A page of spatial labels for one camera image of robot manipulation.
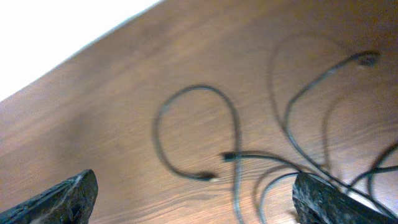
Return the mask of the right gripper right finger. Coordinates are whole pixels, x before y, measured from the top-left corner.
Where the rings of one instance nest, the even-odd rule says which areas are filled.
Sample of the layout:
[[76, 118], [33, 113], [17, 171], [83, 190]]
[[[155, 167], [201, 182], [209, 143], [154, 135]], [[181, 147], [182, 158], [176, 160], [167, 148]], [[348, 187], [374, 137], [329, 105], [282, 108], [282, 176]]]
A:
[[296, 177], [292, 199], [302, 224], [397, 224], [397, 220], [306, 173], [299, 173]]

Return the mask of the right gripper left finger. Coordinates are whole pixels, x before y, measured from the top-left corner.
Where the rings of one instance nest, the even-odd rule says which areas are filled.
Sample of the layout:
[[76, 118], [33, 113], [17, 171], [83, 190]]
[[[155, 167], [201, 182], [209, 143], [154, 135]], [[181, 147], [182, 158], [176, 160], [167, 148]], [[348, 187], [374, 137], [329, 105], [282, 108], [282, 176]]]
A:
[[88, 223], [98, 195], [87, 169], [1, 213], [1, 223]]

